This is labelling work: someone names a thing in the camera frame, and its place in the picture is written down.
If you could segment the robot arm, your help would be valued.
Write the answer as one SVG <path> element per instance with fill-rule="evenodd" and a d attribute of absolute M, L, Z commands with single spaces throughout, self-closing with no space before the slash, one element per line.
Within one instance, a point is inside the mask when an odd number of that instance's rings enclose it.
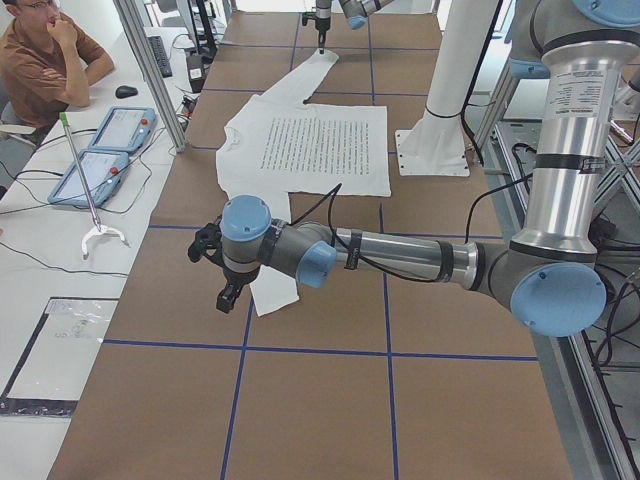
<path fill-rule="evenodd" d="M 349 27 L 356 30 L 365 24 L 369 16 L 392 2 L 393 0 L 340 0 L 339 5 Z M 306 26 L 309 21 L 314 23 L 318 32 L 320 54 L 325 52 L 327 33 L 331 28 L 332 3 L 332 0 L 316 0 L 315 9 L 312 12 L 305 12 L 301 20 L 303 26 Z"/>
<path fill-rule="evenodd" d="M 216 155 L 228 199 L 207 257 L 226 280 L 216 306 L 234 307 L 256 283 L 262 307 L 294 302 L 336 264 L 368 266 L 403 280 L 454 282 L 494 298 L 530 330 L 574 335 L 606 303 L 588 237 L 623 67 L 639 52 L 635 1 L 520 1 L 509 67 L 548 80 L 523 228 L 505 246 L 409 239 L 292 219 L 293 191 L 329 200 L 340 191 L 388 195 L 380 107 L 310 102 L 337 55 L 319 46 L 299 67 L 255 95 L 227 123 Z"/>

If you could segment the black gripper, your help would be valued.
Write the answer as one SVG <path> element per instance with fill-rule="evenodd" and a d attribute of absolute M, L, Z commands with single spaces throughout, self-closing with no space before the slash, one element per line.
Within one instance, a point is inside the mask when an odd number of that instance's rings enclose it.
<path fill-rule="evenodd" d="M 230 313 L 244 286 L 252 283 L 258 277 L 259 271 L 260 268 L 249 272 L 236 272 L 224 268 L 223 275 L 226 279 L 226 285 L 217 295 L 216 309 L 223 313 Z"/>
<path fill-rule="evenodd" d="M 315 1 L 315 28 L 318 31 L 318 50 L 320 54 L 324 54 L 327 33 L 331 27 L 331 0 Z"/>

